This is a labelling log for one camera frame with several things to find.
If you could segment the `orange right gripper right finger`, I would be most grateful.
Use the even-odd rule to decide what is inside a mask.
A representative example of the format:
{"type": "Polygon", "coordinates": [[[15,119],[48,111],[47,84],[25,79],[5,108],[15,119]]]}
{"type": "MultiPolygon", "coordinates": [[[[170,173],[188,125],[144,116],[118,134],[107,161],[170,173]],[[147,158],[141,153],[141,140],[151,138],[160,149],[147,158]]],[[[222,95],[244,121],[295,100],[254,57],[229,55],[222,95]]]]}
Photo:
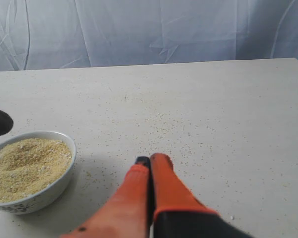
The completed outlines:
{"type": "Polygon", "coordinates": [[[155,238],[248,238],[250,235],[225,222],[200,203],[173,170],[169,156],[150,158],[155,194],[155,238]]]}

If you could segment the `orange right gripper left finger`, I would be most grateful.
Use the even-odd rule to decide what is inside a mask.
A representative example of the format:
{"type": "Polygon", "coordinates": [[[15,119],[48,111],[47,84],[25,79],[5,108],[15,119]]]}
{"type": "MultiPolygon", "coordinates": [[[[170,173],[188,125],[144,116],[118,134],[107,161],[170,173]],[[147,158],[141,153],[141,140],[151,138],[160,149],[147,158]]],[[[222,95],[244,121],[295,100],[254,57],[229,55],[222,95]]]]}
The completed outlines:
{"type": "Polygon", "coordinates": [[[62,238],[148,238],[150,160],[140,156],[116,193],[90,219],[62,238]]]}

